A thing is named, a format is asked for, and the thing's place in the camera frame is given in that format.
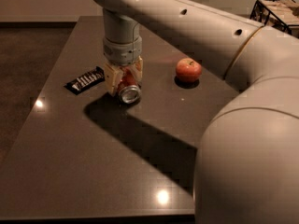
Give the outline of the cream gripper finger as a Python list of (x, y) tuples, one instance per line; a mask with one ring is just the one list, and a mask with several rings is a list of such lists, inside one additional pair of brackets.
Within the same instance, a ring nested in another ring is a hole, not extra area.
[(115, 95), (123, 77), (123, 70), (112, 63), (105, 63), (104, 74), (107, 91)]
[(131, 73), (138, 85), (142, 84), (143, 77), (143, 59), (138, 57), (137, 60), (131, 66)]

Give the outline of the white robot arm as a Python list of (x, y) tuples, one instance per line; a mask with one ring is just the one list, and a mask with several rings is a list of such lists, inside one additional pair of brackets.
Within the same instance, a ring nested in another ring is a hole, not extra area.
[(189, 0), (93, 0), (201, 62), (239, 94), (198, 145), (196, 224), (299, 224), (298, 40)]

